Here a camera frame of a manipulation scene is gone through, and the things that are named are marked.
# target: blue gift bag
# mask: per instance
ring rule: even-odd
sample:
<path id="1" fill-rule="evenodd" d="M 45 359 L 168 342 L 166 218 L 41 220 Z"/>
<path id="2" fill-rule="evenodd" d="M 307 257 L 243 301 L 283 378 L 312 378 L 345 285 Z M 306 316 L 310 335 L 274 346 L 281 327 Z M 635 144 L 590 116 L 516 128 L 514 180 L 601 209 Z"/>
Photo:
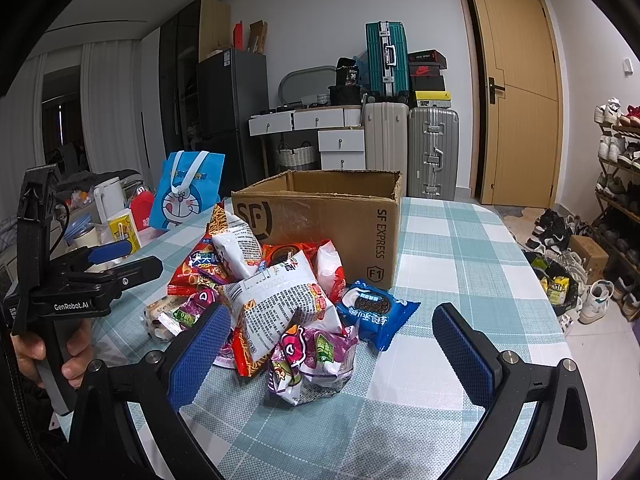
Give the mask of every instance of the blue gift bag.
<path id="1" fill-rule="evenodd" d="M 149 225 L 171 229 L 220 200 L 218 187 L 225 156 L 209 152 L 177 152 L 162 164 Z"/>

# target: door frame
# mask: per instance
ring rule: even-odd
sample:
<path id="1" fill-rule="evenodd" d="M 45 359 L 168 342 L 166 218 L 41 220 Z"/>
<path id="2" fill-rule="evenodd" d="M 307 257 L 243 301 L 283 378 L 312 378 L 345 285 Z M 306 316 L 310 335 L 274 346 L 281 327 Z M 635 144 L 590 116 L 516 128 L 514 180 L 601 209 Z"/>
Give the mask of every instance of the door frame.
<path id="1" fill-rule="evenodd" d="M 551 21 L 551 15 L 549 13 L 549 9 L 546 6 L 545 0 L 539 0 L 540 4 L 542 4 L 542 8 L 545 11 L 546 24 L 549 29 L 549 35 L 551 36 L 551 44 L 553 46 L 554 57 L 556 59 L 556 85 L 558 86 L 558 136 L 556 141 L 556 158 L 554 161 L 554 177 L 553 177 L 553 188 L 551 192 L 551 196 L 549 197 L 548 207 L 552 208 L 556 202 L 556 193 L 558 192 L 558 179 L 560 176 L 560 162 L 562 157 L 562 127 L 564 125 L 564 106 L 562 102 L 562 75 L 560 68 L 560 57 L 558 54 L 558 43 L 556 42 L 556 33 L 554 30 L 553 23 Z M 467 0 L 460 0 L 460 4 L 462 5 L 462 14 L 465 19 L 465 28 L 466 28 L 466 40 L 468 42 L 469 47 L 469 58 L 470 58 L 470 68 L 471 68 L 471 86 L 472 86 L 472 111 L 473 111 L 473 124 L 472 124 L 472 150 L 471 150 L 471 170 L 469 175 L 469 187 L 472 190 L 472 195 L 474 189 L 476 188 L 476 182 L 478 181 L 478 156 L 479 156 L 479 145 L 480 145 L 480 107 L 485 106 L 488 107 L 487 103 L 480 102 L 480 91 L 479 91 L 479 75 L 478 75 L 478 62 L 476 57 L 476 46 L 477 44 L 482 44 L 481 38 L 476 38 L 474 35 L 474 29 L 471 21 L 471 13 L 474 12 L 468 4 Z M 484 130 L 488 134 L 488 120 L 489 114 L 486 114 L 486 121 L 484 124 Z M 484 172 L 486 172 L 486 151 L 484 154 Z"/>

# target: teal suitcase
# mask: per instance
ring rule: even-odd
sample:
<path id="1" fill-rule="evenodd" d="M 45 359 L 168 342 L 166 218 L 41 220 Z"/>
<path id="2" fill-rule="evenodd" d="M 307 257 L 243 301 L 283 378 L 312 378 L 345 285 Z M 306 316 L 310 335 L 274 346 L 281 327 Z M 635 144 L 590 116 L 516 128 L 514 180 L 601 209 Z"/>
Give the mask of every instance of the teal suitcase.
<path id="1" fill-rule="evenodd" d="M 402 23 L 367 23 L 367 55 L 372 93 L 407 102 L 409 63 Z"/>

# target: human hand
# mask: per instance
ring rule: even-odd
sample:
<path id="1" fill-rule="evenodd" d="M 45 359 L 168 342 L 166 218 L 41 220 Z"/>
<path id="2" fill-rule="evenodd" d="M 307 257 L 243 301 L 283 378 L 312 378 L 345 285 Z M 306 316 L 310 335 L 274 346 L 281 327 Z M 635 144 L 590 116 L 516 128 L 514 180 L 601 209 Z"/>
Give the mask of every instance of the human hand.
<path id="1" fill-rule="evenodd" d="M 40 388 L 44 388 L 34 362 L 34 360 L 42 361 L 46 357 L 46 348 L 42 338 L 33 332 L 27 332 L 23 335 L 12 335 L 11 340 L 14 343 L 20 371 Z M 79 388 L 86 366 L 94 358 L 89 319 L 84 318 L 80 322 L 78 330 L 66 342 L 66 350 L 71 355 L 71 359 L 62 366 L 62 374 L 69 380 L 71 386 Z"/>

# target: refrigerator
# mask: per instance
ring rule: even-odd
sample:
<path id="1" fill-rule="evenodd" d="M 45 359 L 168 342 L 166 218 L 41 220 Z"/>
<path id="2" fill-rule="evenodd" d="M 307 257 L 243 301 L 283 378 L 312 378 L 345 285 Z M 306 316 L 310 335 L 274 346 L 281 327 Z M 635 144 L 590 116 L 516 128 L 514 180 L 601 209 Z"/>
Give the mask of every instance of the refrigerator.
<path id="1" fill-rule="evenodd" d="M 249 118 L 269 108 L 267 58 L 229 48 L 198 64 L 201 139 L 194 149 L 223 153 L 220 197 L 264 179 L 262 144 Z"/>

